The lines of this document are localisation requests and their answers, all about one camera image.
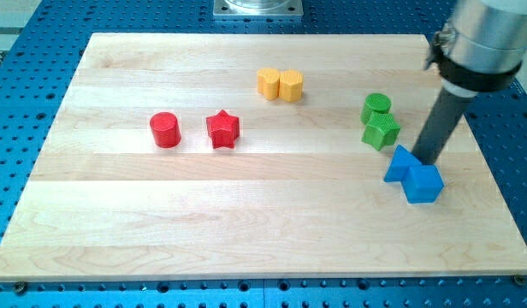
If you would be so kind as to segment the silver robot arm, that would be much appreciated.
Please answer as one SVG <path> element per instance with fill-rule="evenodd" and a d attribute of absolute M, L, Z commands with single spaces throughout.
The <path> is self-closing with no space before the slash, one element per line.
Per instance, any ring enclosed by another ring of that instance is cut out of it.
<path fill-rule="evenodd" d="M 509 87 L 527 51 L 527 0 L 459 0 L 434 34 L 427 63 L 436 64 L 453 95 Z"/>

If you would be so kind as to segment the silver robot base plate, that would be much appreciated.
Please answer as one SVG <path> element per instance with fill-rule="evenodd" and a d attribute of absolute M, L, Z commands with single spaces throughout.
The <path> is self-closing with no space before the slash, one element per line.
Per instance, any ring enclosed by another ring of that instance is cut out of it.
<path fill-rule="evenodd" d="M 213 0 L 213 15 L 219 18 L 301 17 L 302 0 Z"/>

